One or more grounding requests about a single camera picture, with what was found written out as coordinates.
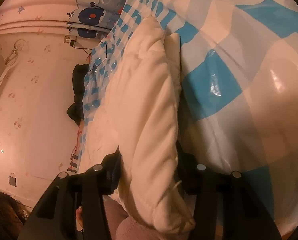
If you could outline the person's left hand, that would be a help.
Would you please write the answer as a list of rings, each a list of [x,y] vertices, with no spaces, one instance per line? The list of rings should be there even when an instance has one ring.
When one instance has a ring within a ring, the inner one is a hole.
[[[79,206],[76,210],[76,221],[78,222],[80,228],[83,229],[82,206]]]

